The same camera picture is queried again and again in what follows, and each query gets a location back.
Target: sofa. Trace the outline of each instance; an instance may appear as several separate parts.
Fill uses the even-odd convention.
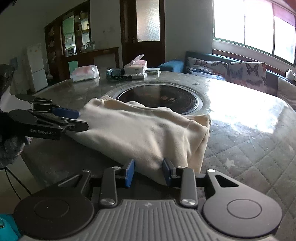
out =
[[[202,59],[205,61],[221,61],[221,62],[225,62],[227,64],[229,64],[231,62],[240,62],[240,60],[228,58],[228,57],[221,56],[221,55],[204,54],[204,53],[187,51],[186,55],[185,55],[185,61],[171,60],[171,61],[168,61],[164,64],[161,64],[158,67],[160,68],[161,71],[186,73],[186,64],[185,63],[186,63],[188,57]],[[268,94],[276,96],[277,90],[278,90],[279,77],[281,77],[282,79],[285,79],[286,81],[295,85],[294,82],[289,81],[285,77],[283,77],[279,74],[276,74],[272,71],[266,70],[266,79],[267,79],[266,85],[267,85],[267,93]]]

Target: folded sweater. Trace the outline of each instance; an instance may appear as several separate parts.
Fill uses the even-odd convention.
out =
[[[89,129],[68,132],[80,144],[125,164],[135,159],[135,170],[165,184],[162,160],[200,172],[209,138],[210,117],[180,115],[169,108],[123,103],[109,96],[93,98],[78,120]]]

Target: white refrigerator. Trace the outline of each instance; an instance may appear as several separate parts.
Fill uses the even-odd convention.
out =
[[[33,93],[36,93],[37,91],[48,86],[44,70],[41,44],[27,47],[26,55],[26,65],[30,89]]]

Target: white plush toy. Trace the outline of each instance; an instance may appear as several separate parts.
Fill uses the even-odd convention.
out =
[[[290,81],[295,79],[295,74],[293,74],[292,70],[288,70],[288,72],[286,72],[286,78]]]

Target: kitchen doorway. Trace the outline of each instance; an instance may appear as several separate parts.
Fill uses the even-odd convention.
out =
[[[123,65],[144,54],[148,67],[165,62],[164,0],[120,0]]]

